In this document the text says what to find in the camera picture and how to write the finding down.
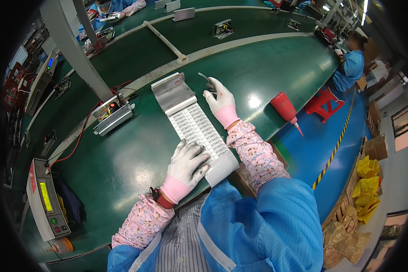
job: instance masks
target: striped shirt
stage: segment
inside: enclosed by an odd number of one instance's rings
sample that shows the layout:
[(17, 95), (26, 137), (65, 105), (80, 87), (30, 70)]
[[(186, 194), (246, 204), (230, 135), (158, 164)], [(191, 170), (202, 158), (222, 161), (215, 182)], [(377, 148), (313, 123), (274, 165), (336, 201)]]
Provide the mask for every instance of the striped shirt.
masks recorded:
[(198, 238), (200, 209), (208, 194), (176, 213), (162, 234), (156, 272), (210, 272)]

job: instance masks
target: white label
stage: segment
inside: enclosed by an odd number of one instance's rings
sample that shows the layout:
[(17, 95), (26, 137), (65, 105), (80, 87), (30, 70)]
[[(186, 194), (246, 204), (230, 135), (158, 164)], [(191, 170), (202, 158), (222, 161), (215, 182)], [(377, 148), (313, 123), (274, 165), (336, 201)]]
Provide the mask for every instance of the white label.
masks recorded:
[(207, 163), (212, 163), (229, 151), (198, 103), (195, 102), (171, 115), (169, 121), (180, 139), (185, 138), (188, 143), (195, 141), (204, 145), (203, 153), (211, 155)]

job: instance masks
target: blue smock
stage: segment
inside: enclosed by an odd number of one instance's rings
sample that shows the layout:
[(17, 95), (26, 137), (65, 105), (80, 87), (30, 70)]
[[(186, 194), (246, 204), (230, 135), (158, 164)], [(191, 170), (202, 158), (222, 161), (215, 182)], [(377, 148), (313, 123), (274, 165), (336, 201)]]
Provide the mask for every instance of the blue smock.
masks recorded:
[[(131, 6), (131, 4), (133, 4), (136, 1), (137, 0), (112, 0), (112, 4), (110, 5), (109, 9), (109, 14), (111, 14), (112, 12), (123, 11), (126, 7)], [(96, 10), (98, 12), (97, 3), (94, 3), (89, 9)], [(106, 18), (106, 15), (107, 14), (101, 14), (98, 12), (98, 16), (94, 19), (92, 23), (94, 30), (97, 30), (106, 24), (106, 22), (100, 22), (100, 19)], [(83, 25), (80, 24), (79, 33), (82, 33), (83, 30), (84, 30)]]
[[(297, 179), (268, 181), (257, 199), (242, 198), (227, 179), (201, 207), (201, 249), (212, 271), (320, 271), (322, 229), (313, 190)], [(114, 247), (107, 271), (154, 271), (161, 234), (144, 250)]]
[(343, 64), (345, 74), (337, 69), (332, 76), (337, 91), (345, 92), (349, 90), (355, 82), (363, 76), (364, 56), (363, 52), (359, 50), (350, 51), (343, 55), (346, 59)]
[(298, 8), (300, 8), (300, 9), (303, 10), (304, 8), (306, 8), (307, 4), (310, 4), (310, 5), (311, 5), (311, 0), (304, 1), (304, 2), (300, 3), (300, 4), (298, 5)]

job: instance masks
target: red glue bottle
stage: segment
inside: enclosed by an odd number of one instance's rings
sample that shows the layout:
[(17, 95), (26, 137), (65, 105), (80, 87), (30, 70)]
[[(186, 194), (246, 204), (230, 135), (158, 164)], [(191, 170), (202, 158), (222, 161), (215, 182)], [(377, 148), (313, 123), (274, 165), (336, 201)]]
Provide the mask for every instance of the red glue bottle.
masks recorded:
[(298, 129), (299, 133), (304, 137), (304, 134), (302, 134), (302, 131), (297, 123), (298, 119), (296, 118), (296, 110), (284, 92), (281, 92), (275, 96), (271, 100), (271, 105), (284, 120), (293, 124), (294, 127)]

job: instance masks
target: label sheet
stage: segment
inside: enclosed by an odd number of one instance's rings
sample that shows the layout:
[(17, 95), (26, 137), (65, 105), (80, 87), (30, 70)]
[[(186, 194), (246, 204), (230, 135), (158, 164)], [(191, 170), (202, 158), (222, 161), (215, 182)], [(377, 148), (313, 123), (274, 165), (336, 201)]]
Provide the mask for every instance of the label sheet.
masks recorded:
[(187, 142), (195, 141), (197, 144), (204, 145), (205, 150), (203, 153), (211, 155), (206, 162), (211, 167), (205, 175), (211, 187), (239, 168), (237, 159), (228, 149), (198, 103), (195, 102), (169, 116), (169, 121), (180, 139), (185, 138)]

